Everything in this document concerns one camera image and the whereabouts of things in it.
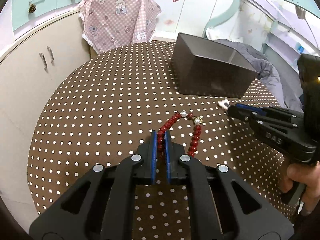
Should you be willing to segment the person's right hand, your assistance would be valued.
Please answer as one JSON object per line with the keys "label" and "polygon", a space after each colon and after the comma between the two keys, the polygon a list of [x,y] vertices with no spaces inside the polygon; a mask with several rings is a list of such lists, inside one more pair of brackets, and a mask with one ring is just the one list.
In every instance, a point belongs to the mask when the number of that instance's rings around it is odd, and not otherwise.
{"label": "person's right hand", "polygon": [[302,195],[303,212],[310,214],[319,202],[319,162],[315,166],[293,163],[289,164],[282,182],[282,191],[288,192],[293,182],[306,185]]}

